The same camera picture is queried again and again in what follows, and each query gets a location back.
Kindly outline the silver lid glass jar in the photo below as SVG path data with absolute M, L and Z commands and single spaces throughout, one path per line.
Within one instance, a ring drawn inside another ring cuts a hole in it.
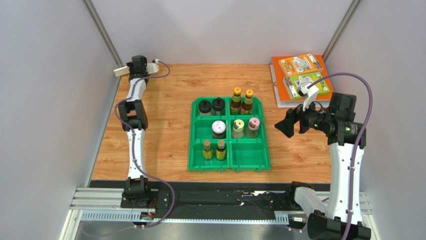
M 128 75 L 130 73 L 130 68 L 128 66 L 119 67 L 114 69 L 113 73 L 116 77 Z

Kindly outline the yellow cap green label bottle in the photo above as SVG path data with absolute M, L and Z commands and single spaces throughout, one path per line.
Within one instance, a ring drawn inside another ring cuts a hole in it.
M 235 87 L 233 89 L 233 95 L 230 102 L 230 113 L 232 115 L 239 115 L 242 107 L 242 98 L 241 98 L 242 89 L 240 87 Z

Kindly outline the yellow cap soy sauce bottle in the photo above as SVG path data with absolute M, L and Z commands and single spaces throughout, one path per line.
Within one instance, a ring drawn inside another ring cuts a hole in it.
M 245 92 L 245 97 L 241 105 L 241 110 L 240 110 L 241 115 L 250 115 L 252 113 L 253 96 L 254 96 L 254 91 L 252 89 L 247 89 Z

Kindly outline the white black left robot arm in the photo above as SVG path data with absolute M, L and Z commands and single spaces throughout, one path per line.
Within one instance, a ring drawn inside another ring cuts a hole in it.
M 129 169 L 120 206 L 125 209 L 147 208 L 153 201 L 145 170 L 144 140 L 148 117 L 142 102 L 149 81 L 148 61 L 143 55 L 133 56 L 129 68 L 129 91 L 114 107 L 114 114 L 126 132 L 129 144 Z

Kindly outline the black lid jar white granules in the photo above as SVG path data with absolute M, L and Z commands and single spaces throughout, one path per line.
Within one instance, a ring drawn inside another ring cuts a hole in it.
M 212 103 L 206 99 L 201 100 L 198 104 L 198 113 L 200 116 L 211 116 Z

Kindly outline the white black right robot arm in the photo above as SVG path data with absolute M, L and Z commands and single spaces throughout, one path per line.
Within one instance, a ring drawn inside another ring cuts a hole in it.
M 365 226 L 360 207 L 360 166 L 366 146 L 366 131 L 355 122 L 356 96 L 332 94 L 329 106 L 316 110 L 315 103 L 287 110 L 274 127 L 286 137 L 310 129 L 323 132 L 331 156 L 331 183 L 328 202 L 324 203 L 307 183 L 293 181 L 286 203 L 301 208 L 307 216 L 306 228 L 311 240 L 369 240 L 372 230 Z

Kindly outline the white lid sauce jar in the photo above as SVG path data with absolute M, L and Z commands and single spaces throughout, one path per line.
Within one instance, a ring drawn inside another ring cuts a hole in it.
M 216 120 L 211 125 L 212 137 L 214 139 L 225 139 L 227 126 L 226 123 L 222 120 Z

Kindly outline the yellow-green lid sesame jar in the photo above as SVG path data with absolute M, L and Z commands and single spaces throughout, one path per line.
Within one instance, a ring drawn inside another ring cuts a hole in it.
M 231 136 L 233 139 L 241 139 L 244 136 L 245 123 L 242 119 L 236 119 L 232 124 Z

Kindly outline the pink lid spice bottle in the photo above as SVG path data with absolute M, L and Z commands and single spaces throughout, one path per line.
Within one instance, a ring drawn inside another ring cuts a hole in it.
M 248 138 L 256 138 L 258 136 L 260 124 L 261 122 L 257 117 L 250 118 L 245 130 L 245 135 Z

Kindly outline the small yellow label oil bottle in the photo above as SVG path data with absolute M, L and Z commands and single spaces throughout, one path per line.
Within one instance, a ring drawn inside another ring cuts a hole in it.
M 205 139 L 203 142 L 202 155 L 205 160 L 211 160 L 213 158 L 212 144 L 209 139 Z

